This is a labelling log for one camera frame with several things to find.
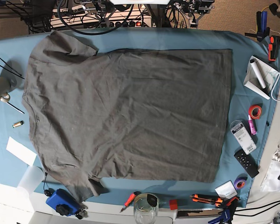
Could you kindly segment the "printed white paper sheet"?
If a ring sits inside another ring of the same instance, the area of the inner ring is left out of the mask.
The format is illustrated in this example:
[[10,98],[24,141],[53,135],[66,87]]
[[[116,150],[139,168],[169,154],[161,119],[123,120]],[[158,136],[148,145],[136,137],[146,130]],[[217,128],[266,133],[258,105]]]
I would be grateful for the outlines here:
[[[261,88],[259,81],[256,78],[256,75],[250,65],[251,59],[255,59],[258,69],[266,84],[265,89]],[[247,65],[247,71],[246,71],[246,76],[245,76],[243,85],[245,87],[247,87],[248,89],[250,89],[251,91],[257,93],[264,99],[269,100],[270,99],[269,93],[273,88],[273,84],[276,81],[276,78],[278,77],[279,72],[254,56],[251,56],[250,60]]]

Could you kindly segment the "red handled screwdriver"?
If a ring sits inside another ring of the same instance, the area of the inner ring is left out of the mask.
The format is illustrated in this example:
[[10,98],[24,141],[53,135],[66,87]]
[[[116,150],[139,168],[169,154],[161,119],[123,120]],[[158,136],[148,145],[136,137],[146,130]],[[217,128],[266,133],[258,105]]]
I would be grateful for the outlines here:
[[139,195],[141,192],[140,191],[135,191],[133,192],[129,198],[127,199],[127,201],[124,203],[122,209],[120,210],[120,213],[123,212],[127,207],[129,207],[129,205],[134,201],[134,199],[136,198],[137,195]]

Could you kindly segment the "red tape roll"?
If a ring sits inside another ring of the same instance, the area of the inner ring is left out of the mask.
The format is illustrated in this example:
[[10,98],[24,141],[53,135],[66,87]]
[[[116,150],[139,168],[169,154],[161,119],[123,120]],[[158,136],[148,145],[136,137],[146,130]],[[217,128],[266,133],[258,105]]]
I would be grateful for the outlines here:
[[259,105],[251,105],[249,107],[248,114],[252,119],[260,119],[262,108]]

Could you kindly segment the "dark grey T-shirt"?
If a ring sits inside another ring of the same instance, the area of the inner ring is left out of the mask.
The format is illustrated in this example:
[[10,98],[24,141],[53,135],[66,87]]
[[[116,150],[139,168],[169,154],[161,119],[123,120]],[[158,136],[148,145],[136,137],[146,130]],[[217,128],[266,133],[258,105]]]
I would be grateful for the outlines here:
[[210,183],[222,152],[232,50],[98,54],[61,32],[32,50],[22,102],[47,173],[79,202],[104,177]]

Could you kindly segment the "orange black utility knife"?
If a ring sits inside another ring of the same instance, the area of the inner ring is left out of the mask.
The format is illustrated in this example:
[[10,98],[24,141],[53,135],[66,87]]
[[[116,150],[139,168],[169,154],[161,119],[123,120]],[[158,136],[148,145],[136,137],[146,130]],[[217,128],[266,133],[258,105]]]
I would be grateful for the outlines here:
[[218,196],[194,194],[191,195],[190,198],[193,202],[211,204],[215,205],[216,207],[219,207],[223,203],[223,200]]

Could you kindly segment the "blue black bar clamp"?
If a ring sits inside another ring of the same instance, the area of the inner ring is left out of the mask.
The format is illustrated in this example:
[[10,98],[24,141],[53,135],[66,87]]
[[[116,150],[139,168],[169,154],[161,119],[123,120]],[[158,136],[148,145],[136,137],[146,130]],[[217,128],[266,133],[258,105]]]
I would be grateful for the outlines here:
[[257,30],[255,33],[245,33],[245,36],[255,38],[258,42],[262,42],[270,35],[270,28],[267,26],[267,11],[258,11],[256,13]]

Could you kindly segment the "white power strip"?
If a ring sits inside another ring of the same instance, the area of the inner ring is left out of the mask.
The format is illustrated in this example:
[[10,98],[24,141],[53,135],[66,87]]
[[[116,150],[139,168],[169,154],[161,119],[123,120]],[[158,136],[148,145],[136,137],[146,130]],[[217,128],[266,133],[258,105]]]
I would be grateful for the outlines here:
[[136,14],[132,12],[130,16],[127,13],[109,13],[106,16],[99,16],[96,14],[81,14],[64,16],[64,21],[61,21],[57,15],[54,15],[50,20],[52,28],[64,28],[65,23],[68,26],[77,28],[113,28],[113,27],[152,27],[152,18],[146,14]]

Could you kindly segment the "white plastic bag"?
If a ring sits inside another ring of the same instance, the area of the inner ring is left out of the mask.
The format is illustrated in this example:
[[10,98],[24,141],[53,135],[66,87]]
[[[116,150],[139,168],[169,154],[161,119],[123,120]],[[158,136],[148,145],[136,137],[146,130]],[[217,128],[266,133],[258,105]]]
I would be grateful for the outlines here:
[[280,192],[280,161],[272,160],[260,186],[262,192]]

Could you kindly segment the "white paper slip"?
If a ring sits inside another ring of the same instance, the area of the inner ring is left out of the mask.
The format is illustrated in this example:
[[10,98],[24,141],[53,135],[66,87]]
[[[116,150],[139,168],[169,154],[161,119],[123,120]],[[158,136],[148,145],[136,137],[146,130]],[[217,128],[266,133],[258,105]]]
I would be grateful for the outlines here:
[[35,152],[17,142],[12,137],[8,138],[6,150],[29,166],[33,166],[37,156]]

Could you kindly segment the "blue black spring clamp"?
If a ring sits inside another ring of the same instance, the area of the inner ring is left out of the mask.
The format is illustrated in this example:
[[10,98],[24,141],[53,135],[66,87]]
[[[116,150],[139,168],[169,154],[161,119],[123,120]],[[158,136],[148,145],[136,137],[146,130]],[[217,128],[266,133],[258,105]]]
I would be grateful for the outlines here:
[[238,206],[240,198],[235,196],[227,201],[224,201],[222,208],[223,210],[220,212],[220,216],[208,221],[209,224],[231,224],[233,215]]

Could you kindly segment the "blue table cloth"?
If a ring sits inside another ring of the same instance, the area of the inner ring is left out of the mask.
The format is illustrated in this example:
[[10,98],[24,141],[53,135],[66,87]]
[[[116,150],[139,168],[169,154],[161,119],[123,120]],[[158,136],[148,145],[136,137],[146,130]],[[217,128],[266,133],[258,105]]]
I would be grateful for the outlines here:
[[[237,119],[247,123],[247,113],[251,105],[262,107],[261,118],[256,122],[257,135],[253,138],[257,148],[252,156],[260,161],[268,135],[272,128],[272,120],[276,102],[266,100],[243,86],[246,69],[251,56],[265,61],[267,59],[267,43],[256,43],[243,35],[228,31],[181,30],[171,28],[120,28],[106,35],[85,36],[66,31],[67,35],[77,38],[83,44],[98,50],[99,53],[116,49],[231,49],[233,52],[233,72],[231,78],[231,101],[228,121]],[[7,61],[20,73],[26,72],[29,56],[33,48],[46,34],[26,35],[0,40],[0,57]],[[12,79],[15,89],[11,92],[12,104],[25,114],[17,112],[5,103],[0,103],[0,184],[16,187],[23,177],[27,164],[6,150],[9,137],[25,145],[30,150],[28,112],[22,105],[22,79],[0,69],[0,76]],[[16,122],[24,121],[22,126],[12,128]],[[104,178],[102,184],[108,192],[98,197],[91,197],[91,202],[122,205],[124,200],[136,190],[154,192],[165,197],[164,207],[168,207],[170,199],[177,199],[181,208],[203,208],[203,204],[190,200],[195,193],[214,194],[215,188],[245,173],[234,158],[239,144],[230,131],[226,132],[219,169],[213,183],[189,181],[137,181],[128,179]]]

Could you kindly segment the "blue box with knob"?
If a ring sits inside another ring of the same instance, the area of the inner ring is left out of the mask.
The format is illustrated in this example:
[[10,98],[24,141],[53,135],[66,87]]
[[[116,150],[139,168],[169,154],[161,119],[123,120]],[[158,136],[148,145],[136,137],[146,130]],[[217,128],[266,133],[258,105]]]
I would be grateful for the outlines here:
[[47,198],[46,204],[61,216],[75,216],[80,212],[80,204],[64,189],[57,189]]

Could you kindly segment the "small red cube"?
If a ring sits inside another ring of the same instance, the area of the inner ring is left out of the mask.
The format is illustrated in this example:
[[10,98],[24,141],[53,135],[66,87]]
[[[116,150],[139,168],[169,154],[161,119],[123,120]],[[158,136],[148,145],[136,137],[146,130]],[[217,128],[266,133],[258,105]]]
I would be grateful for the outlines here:
[[178,201],[176,199],[172,199],[169,201],[169,208],[170,210],[177,210],[178,209]]

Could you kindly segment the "white paper roll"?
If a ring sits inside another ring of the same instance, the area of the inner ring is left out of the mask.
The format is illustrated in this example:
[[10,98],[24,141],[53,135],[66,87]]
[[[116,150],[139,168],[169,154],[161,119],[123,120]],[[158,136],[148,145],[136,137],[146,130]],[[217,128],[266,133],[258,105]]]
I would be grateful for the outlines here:
[[256,78],[259,81],[259,84],[260,84],[261,88],[265,89],[266,88],[266,84],[265,84],[264,79],[263,79],[263,77],[262,77],[262,75],[261,75],[261,73],[260,73],[260,71],[258,69],[258,66],[257,66],[257,64],[255,62],[255,59],[251,59],[250,60],[250,65],[251,65],[251,67],[252,67],[252,69],[253,69],[253,71],[254,71],[254,73],[256,75]]

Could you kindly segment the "purple tape roll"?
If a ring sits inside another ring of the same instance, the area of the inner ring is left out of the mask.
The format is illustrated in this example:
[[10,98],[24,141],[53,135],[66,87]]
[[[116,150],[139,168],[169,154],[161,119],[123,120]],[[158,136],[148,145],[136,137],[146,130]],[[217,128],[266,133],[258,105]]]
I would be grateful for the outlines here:
[[233,183],[235,189],[236,190],[242,189],[246,185],[246,180],[247,180],[246,177],[237,178]]

